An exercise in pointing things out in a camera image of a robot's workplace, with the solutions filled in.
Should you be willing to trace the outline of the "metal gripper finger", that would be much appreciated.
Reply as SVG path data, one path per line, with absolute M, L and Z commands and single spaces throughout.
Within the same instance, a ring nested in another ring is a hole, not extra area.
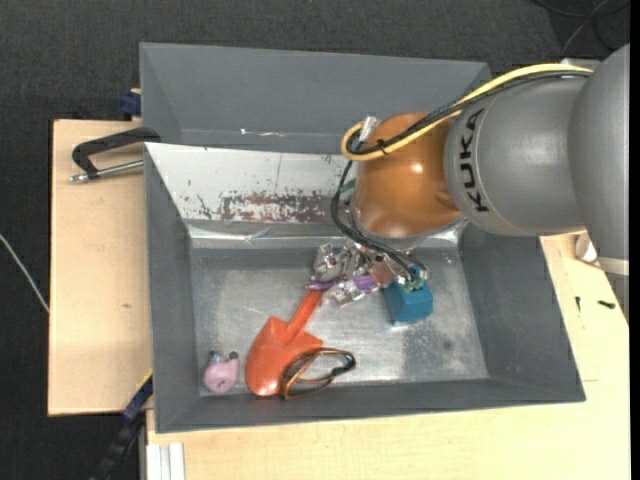
M 322 304 L 344 307 L 363 299 L 372 292 L 372 289 L 359 287 L 355 282 L 340 282 L 324 292 Z
M 316 281 L 346 279 L 353 270 L 355 261 L 352 247 L 344 245 L 337 250 L 331 243 L 325 243 L 319 247 L 313 261 L 313 279 Z

